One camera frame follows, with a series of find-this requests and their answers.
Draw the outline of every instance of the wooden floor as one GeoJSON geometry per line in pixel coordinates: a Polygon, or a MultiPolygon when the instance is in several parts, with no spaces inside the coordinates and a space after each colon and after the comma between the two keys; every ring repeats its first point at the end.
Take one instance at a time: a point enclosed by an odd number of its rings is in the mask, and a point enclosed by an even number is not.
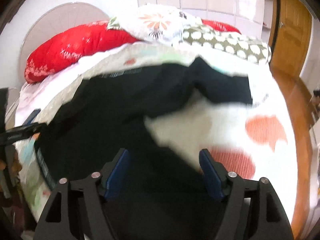
{"type": "Polygon", "coordinates": [[[294,80],[289,75],[271,70],[287,103],[294,130],[298,163],[297,199],[292,219],[292,231],[295,239],[299,239],[309,213],[310,163],[312,147],[310,141],[310,125],[313,124],[312,108],[309,104],[310,93],[302,81],[294,80]]]}

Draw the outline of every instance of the polka dot pillow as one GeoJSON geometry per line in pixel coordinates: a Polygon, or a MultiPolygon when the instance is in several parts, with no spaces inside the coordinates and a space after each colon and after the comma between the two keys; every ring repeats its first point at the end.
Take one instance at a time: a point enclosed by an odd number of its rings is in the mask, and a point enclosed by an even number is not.
{"type": "Polygon", "coordinates": [[[236,32],[218,32],[207,25],[186,25],[182,38],[192,46],[219,49],[259,65],[271,60],[268,44],[236,32]]]}

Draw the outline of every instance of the bed sheet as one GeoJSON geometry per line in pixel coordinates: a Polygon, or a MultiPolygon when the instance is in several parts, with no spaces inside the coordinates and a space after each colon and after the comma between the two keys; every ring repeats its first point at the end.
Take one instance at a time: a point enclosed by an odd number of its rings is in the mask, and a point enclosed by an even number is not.
{"type": "Polygon", "coordinates": [[[36,84],[25,83],[20,91],[15,126],[22,125],[34,109],[44,109],[61,90],[70,85],[83,72],[92,68],[109,55],[121,51],[127,45],[124,44],[105,52],[97,52],[92,56],[81,57],[77,63],[58,73],[49,75],[42,82],[36,84]]]}
{"type": "MultiPolygon", "coordinates": [[[[244,178],[267,177],[292,220],[297,188],[297,159],[294,133],[276,81],[268,69],[236,56],[212,50],[201,55],[207,63],[228,75],[248,76],[253,106],[219,104],[205,98],[192,99],[182,110],[156,119],[145,119],[145,125],[161,146],[168,146],[200,172],[198,152],[208,148],[212,156],[228,170],[244,178]]],[[[119,69],[176,62],[188,66],[198,53],[188,48],[176,50],[161,44],[128,45],[76,78],[40,112],[35,122],[50,122],[60,106],[71,100],[83,78],[119,69]]],[[[36,220],[50,194],[36,160],[34,140],[16,144],[21,185],[36,220]]]]}

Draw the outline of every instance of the blue gripper pad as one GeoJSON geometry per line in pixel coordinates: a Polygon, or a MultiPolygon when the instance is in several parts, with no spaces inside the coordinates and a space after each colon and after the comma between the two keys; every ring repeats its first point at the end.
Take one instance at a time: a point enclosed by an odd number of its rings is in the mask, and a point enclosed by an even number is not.
{"type": "Polygon", "coordinates": [[[204,150],[199,152],[199,163],[203,171],[203,179],[209,196],[214,199],[223,199],[225,195],[222,191],[221,180],[204,150]]]}
{"type": "Polygon", "coordinates": [[[104,194],[105,199],[119,195],[129,163],[130,153],[128,152],[128,150],[124,150],[115,168],[106,181],[106,192],[104,194]]]}

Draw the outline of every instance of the red pillow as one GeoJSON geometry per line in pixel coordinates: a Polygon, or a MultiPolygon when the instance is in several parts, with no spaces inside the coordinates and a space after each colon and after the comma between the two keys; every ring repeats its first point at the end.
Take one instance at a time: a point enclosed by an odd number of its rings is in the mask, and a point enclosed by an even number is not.
{"type": "Polygon", "coordinates": [[[237,32],[241,34],[241,32],[237,28],[227,23],[210,21],[210,20],[202,20],[202,23],[205,25],[209,25],[210,27],[214,28],[216,31],[219,31],[219,32],[237,32]]]}
{"type": "Polygon", "coordinates": [[[106,51],[137,40],[124,30],[107,30],[107,21],[80,25],[55,35],[40,45],[27,59],[24,71],[28,83],[44,80],[82,56],[106,51]]]}

